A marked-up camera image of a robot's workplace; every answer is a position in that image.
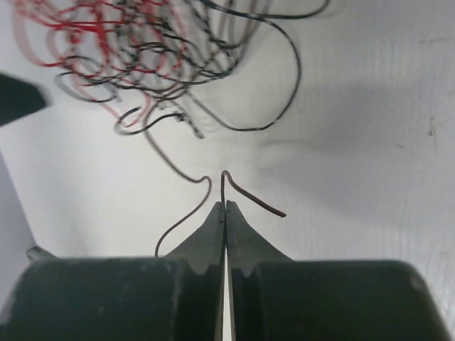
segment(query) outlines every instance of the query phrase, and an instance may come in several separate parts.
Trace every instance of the wire bundle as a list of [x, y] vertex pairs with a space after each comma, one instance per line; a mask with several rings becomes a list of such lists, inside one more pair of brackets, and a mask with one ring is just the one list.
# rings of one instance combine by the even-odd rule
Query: wire bundle
[[[208, 176], [195, 179], [180, 170], [161, 150], [151, 136], [150, 128], [163, 119], [176, 117], [185, 121], [194, 134], [203, 134], [191, 116], [176, 101], [189, 97], [205, 113], [226, 129], [262, 131], [274, 125], [294, 101], [301, 79], [301, 60], [294, 42], [273, 19], [305, 19], [324, 11], [331, 0], [315, 11], [301, 15], [282, 15], [269, 12], [272, 0], [263, 6], [250, 0], [248, 12], [237, 9], [237, 0], [225, 0], [221, 6], [211, 0], [181, 0], [191, 21], [203, 37], [195, 42], [186, 32], [179, 12], [170, 0], [73, 0], [71, 6], [59, 8], [51, 0], [9, 0], [14, 10], [14, 34], [23, 55], [41, 67], [63, 69], [56, 84], [76, 99], [102, 105], [117, 120], [119, 134], [144, 133], [147, 141], [177, 174], [192, 183], [208, 181], [208, 192], [199, 206], [170, 228], [164, 236], [188, 219], [208, 199], [212, 181]], [[214, 23], [213, 14], [219, 14]], [[246, 19], [239, 38], [235, 35], [238, 18]], [[45, 46], [52, 61], [41, 60], [28, 40], [26, 22], [32, 21], [47, 28]], [[278, 30], [289, 42], [296, 61], [296, 81], [287, 103], [268, 124], [257, 127], [235, 127], [225, 123], [191, 92], [193, 86], [221, 80], [234, 72], [247, 53], [252, 37], [261, 24]], [[85, 53], [86, 46], [95, 43]], [[103, 89], [103, 98], [93, 90]], [[111, 101], [121, 100], [121, 92], [142, 93], [144, 104], [124, 114], [117, 113]], [[170, 104], [172, 114], [151, 117]]]

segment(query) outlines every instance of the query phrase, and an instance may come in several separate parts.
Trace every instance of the thin wire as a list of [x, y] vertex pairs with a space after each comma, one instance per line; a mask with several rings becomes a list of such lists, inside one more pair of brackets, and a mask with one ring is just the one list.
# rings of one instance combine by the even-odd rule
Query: thin wire
[[[174, 117], [184, 121], [195, 136], [204, 135], [196, 126], [190, 113], [177, 99], [188, 96], [200, 109], [226, 129], [233, 131], [263, 131], [275, 125], [289, 110], [301, 83], [301, 57], [294, 41], [272, 19], [299, 20], [317, 16], [325, 11], [331, 0], [324, 0], [316, 10], [297, 15], [270, 13], [272, 0], [259, 8], [258, 0], [250, 0], [248, 12], [238, 11], [237, 0], [226, 0], [217, 5], [211, 0], [183, 0], [190, 19], [203, 34], [199, 46], [188, 37], [177, 11], [169, 0], [73, 0], [73, 5], [59, 9], [51, 0], [8, 0], [14, 8], [13, 31], [22, 54], [35, 65], [59, 67], [63, 71], [55, 82], [68, 95], [86, 102], [102, 105], [116, 118], [114, 130], [121, 135], [144, 134], [147, 142], [160, 158], [179, 176], [190, 183], [208, 183], [208, 190], [195, 209], [167, 229], [159, 239], [155, 255], [158, 256], [163, 240], [181, 223], [186, 221], [208, 200], [213, 182], [209, 176], [193, 178], [184, 173], [161, 149], [149, 131], [164, 119]], [[219, 12], [218, 27], [214, 28], [212, 13]], [[237, 19], [247, 23], [238, 39], [235, 38]], [[44, 61], [33, 51], [27, 37], [26, 22], [48, 28], [44, 46], [53, 60]], [[244, 60], [250, 43], [261, 24], [280, 32], [291, 46], [296, 61], [294, 87], [275, 119], [257, 127], [235, 127], [225, 123], [213, 110], [207, 108], [191, 92], [196, 85], [208, 84], [231, 75]], [[65, 48], [57, 49], [56, 41], [62, 36]], [[93, 37], [100, 53], [100, 60], [83, 53], [82, 44]], [[100, 99], [88, 90], [102, 87], [107, 94]], [[144, 96], [141, 106], [118, 114], [109, 103], [119, 101], [121, 91], [135, 90]], [[170, 104], [172, 114], [151, 117]], [[139, 113], [132, 123], [126, 120]], [[140, 128], [131, 130], [135, 124]], [[225, 170], [221, 175], [222, 201], [225, 201], [225, 178], [239, 193], [270, 212], [284, 217], [281, 211], [238, 186]]]
[[221, 173], [221, 203], [225, 207], [225, 178], [227, 178], [227, 181], [229, 181], [229, 184], [236, 190], [238, 191], [241, 195], [244, 195], [251, 201], [255, 202], [258, 204], [260, 207], [264, 208], [265, 210], [273, 213], [274, 215], [277, 215], [278, 217], [284, 218], [286, 217], [286, 213], [277, 210], [276, 208], [273, 208], [272, 206], [266, 204], [262, 200], [260, 200], [258, 197], [254, 196], [250, 192], [247, 192], [244, 188], [241, 188], [233, 179], [230, 173], [227, 170], [224, 170]]

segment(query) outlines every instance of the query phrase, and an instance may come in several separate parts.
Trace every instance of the gray wall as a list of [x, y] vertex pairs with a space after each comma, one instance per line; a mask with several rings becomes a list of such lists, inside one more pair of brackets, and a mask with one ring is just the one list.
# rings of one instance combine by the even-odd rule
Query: gray wall
[[27, 267], [26, 250], [35, 244], [0, 154], [0, 307]]

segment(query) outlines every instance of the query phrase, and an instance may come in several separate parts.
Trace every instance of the black object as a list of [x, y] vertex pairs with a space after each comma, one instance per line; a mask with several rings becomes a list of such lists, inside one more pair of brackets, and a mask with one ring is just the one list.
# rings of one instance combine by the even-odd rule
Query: black object
[[33, 263], [34, 261], [42, 261], [44, 259], [54, 259], [56, 258], [53, 254], [49, 251], [43, 249], [39, 245], [35, 245], [31, 249], [26, 251], [26, 255], [28, 260]]
[[292, 261], [229, 201], [162, 259], [34, 263], [0, 340], [221, 340], [226, 249], [237, 341], [450, 340], [411, 266]]
[[43, 92], [37, 86], [0, 74], [0, 126], [46, 106]]

